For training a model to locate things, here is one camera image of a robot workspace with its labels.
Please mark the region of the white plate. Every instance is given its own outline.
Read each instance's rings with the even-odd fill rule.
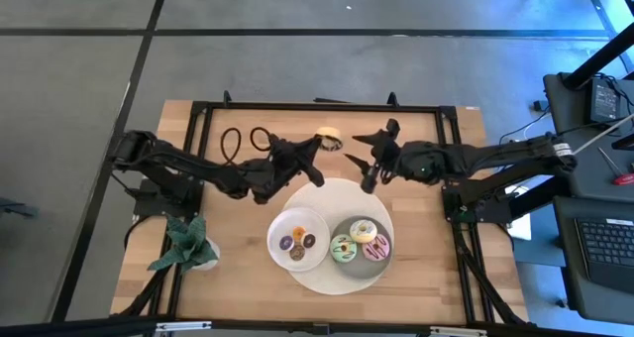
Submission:
[[[326,178],[321,187],[308,182],[293,193],[284,205],[284,209],[293,207],[305,207],[317,212],[330,227],[331,234],[341,222],[352,216],[372,217],[387,230],[391,238],[392,254],[397,252],[394,248],[394,227],[387,209],[378,197],[363,192],[358,182],[334,177]],[[307,288],[329,295],[359,291],[380,279],[380,277],[365,280],[351,278],[339,269],[334,259],[330,258],[324,259],[310,272],[290,272],[290,274]]]
[[[292,236],[293,228],[301,226],[315,236],[315,245],[306,249],[304,258],[298,262],[290,259],[289,251],[279,248],[283,236]],[[270,257],[290,272],[306,272],[319,265],[328,254],[330,230],[326,221],[315,211],[308,208],[290,208],[279,213],[268,226],[266,244]]]

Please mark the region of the potted plant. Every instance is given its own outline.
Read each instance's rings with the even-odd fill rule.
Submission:
[[[173,243],[160,259],[152,262],[148,270],[159,271],[172,264],[181,264],[181,273],[190,269],[210,270],[218,263],[220,249],[207,238],[205,219],[195,217],[189,225],[167,216],[167,235]]]

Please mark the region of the green plant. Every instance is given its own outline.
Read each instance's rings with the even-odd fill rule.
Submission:
[[[152,262],[148,270],[158,271],[172,264],[181,263],[181,273],[191,268],[205,264],[211,260],[218,260],[216,253],[207,242],[205,220],[197,216],[189,225],[180,219],[167,217],[167,235],[173,243],[170,250],[160,259]]]

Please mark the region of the green frosted donut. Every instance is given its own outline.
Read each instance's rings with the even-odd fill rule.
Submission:
[[[347,263],[357,255],[357,243],[348,234],[340,234],[330,242],[330,255],[339,263]]]

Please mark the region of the donut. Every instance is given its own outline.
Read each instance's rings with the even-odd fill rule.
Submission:
[[[367,219],[360,219],[350,226],[350,236],[357,243],[368,243],[376,233],[376,225]]]
[[[304,227],[295,227],[293,228],[293,239],[295,242],[301,242],[301,237],[306,234],[306,228]]]
[[[376,237],[369,243],[362,245],[364,256],[373,262],[380,262],[389,256],[389,241],[382,234],[376,234]]]
[[[306,249],[311,248],[315,245],[315,236],[310,233],[304,234],[304,236],[301,237],[301,245]]]
[[[294,245],[295,245],[295,241],[293,240],[293,237],[291,236],[283,236],[279,240],[279,249],[283,251],[292,249]]]
[[[340,234],[330,242],[330,255],[339,263],[347,263],[357,255],[357,243],[348,234]]]
[[[340,150],[344,146],[341,141],[341,132],[337,128],[321,127],[317,129],[315,136],[321,138],[321,144],[319,145],[321,150],[333,152]]]
[[[289,254],[290,254],[290,259],[294,260],[295,262],[299,262],[300,260],[304,258],[304,254],[306,254],[306,250],[304,249],[304,247],[300,245],[296,245],[293,247],[293,249],[290,250]]]

